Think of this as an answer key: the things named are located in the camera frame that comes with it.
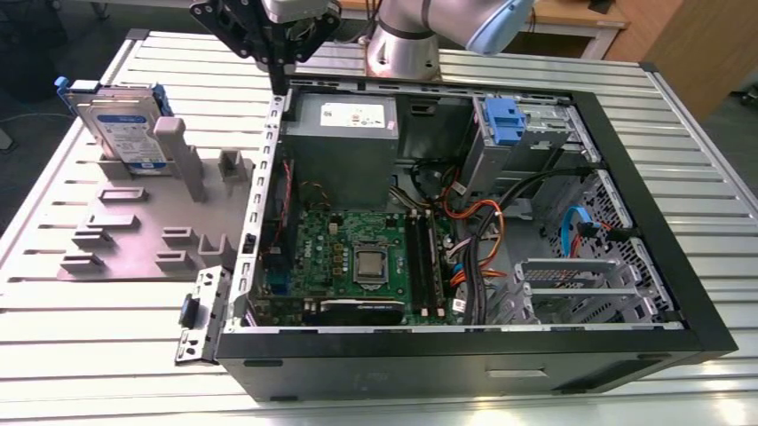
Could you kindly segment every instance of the expansion slot bracket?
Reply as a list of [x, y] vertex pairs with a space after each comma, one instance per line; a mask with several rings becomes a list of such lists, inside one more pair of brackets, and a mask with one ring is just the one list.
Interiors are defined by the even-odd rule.
[[225, 325], [231, 278], [231, 273], [222, 266], [198, 273], [195, 288], [185, 298], [179, 317], [183, 330], [174, 358], [178, 366], [218, 364], [217, 345]]

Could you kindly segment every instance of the metal slotted worktable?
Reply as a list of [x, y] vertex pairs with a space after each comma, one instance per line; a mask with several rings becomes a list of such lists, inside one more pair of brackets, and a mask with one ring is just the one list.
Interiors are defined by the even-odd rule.
[[[363, 75], [362, 57], [358, 46], [327, 44], [301, 70]], [[0, 421], [279, 424], [307, 417], [309, 424], [367, 424], [391, 415], [397, 424], [758, 422], [756, 200], [668, 85], [637, 64], [459, 51], [443, 52], [442, 72], [447, 81], [597, 93], [740, 350], [602, 396], [261, 405], [222, 367], [174, 366], [190, 282], [55, 279], [105, 179], [101, 149], [76, 120], [0, 240]], [[201, 155], [233, 146], [257, 156], [269, 78], [213, 36], [153, 32], [127, 40], [103, 82], [162, 83]], [[267, 420], [251, 423], [250, 416]]]

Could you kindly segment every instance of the floor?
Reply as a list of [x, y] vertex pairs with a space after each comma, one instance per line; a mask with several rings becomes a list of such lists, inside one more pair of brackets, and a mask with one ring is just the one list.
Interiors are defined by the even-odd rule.
[[[76, 79], [101, 78], [131, 28], [205, 32], [189, 12], [182, 10], [111, 5], [111, 16], [99, 21], [87, 3], [62, 4], [60, 17], [70, 41], [52, 51], [51, 56], [59, 73]], [[350, 34], [353, 28], [342, 30]], [[60, 115], [31, 115], [3, 122], [8, 117], [31, 113], [68, 114], [68, 110], [56, 98], [24, 104], [0, 90], [0, 129], [16, 141], [16, 148], [0, 154], [0, 234], [71, 122], [71, 118]], [[758, 169], [754, 167], [758, 159], [758, 106], [742, 106], [738, 98], [726, 99], [704, 127], [748, 186], [758, 193]]]

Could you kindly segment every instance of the label sticker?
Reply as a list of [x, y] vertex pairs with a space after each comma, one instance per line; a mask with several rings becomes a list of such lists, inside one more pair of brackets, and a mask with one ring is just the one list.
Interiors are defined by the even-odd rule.
[[466, 300], [453, 299], [453, 307], [450, 309], [455, 312], [464, 313], [466, 311]]
[[466, 187], [459, 184], [458, 181], [453, 183], [453, 189], [459, 195], [464, 195], [466, 193]]
[[366, 104], [323, 104], [322, 126], [385, 128], [385, 106]]
[[109, 135], [109, 143], [122, 161], [135, 169], [155, 171], [166, 167], [166, 157], [158, 141], [147, 134], [150, 125], [142, 115], [98, 115]]

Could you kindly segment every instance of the ram slot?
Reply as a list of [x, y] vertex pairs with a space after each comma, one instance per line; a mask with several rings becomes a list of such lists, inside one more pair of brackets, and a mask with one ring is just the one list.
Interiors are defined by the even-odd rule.
[[422, 271], [425, 280], [425, 291], [426, 291], [426, 301], [425, 307], [429, 309], [429, 313], [437, 310], [437, 253], [434, 243], [434, 235], [431, 226], [429, 226], [429, 219], [421, 217], [418, 219], [418, 231], [421, 233], [421, 255], [422, 255]]
[[422, 256], [419, 253], [419, 236], [417, 217], [406, 216], [406, 257], [409, 279], [411, 281], [411, 309], [421, 313], [425, 308], [426, 292], [422, 272]]
[[433, 273], [434, 279], [431, 281], [431, 300], [434, 301], [430, 307], [442, 307], [445, 305], [443, 300], [443, 282], [442, 282], [442, 264], [441, 264], [441, 257], [439, 257], [439, 246], [437, 241], [437, 222], [435, 217], [429, 215], [429, 247], [430, 247], [430, 256], [433, 258]]

